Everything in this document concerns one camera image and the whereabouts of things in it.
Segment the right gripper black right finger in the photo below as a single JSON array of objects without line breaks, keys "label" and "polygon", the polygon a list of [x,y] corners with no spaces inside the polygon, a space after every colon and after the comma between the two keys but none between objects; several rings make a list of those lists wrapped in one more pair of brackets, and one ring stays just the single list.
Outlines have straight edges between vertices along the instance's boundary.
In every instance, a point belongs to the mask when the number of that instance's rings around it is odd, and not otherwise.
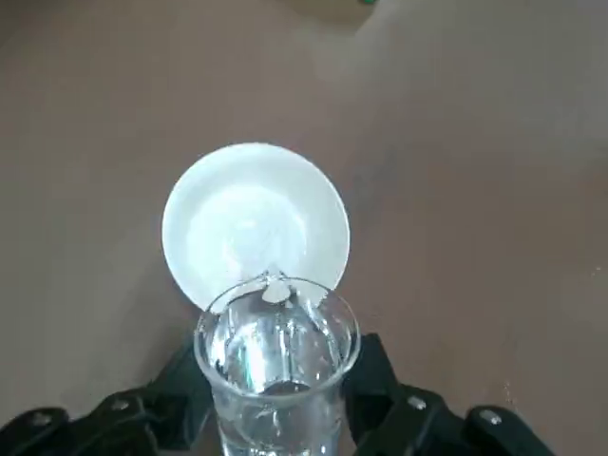
[{"label": "right gripper black right finger", "polygon": [[461,417],[439,394],[399,382],[376,333],[362,336],[343,392],[356,455],[553,454],[507,408],[481,405]]}]

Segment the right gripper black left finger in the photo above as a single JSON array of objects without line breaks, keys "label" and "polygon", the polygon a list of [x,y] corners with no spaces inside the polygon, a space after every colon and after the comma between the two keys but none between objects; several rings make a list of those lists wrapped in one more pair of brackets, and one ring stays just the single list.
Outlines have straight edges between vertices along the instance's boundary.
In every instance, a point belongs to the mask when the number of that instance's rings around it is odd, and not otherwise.
[{"label": "right gripper black left finger", "polygon": [[146,385],[106,396],[73,417],[64,408],[29,409],[1,426],[3,455],[159,455],[188,451],[214,414],[212,389],[193,336]]}]

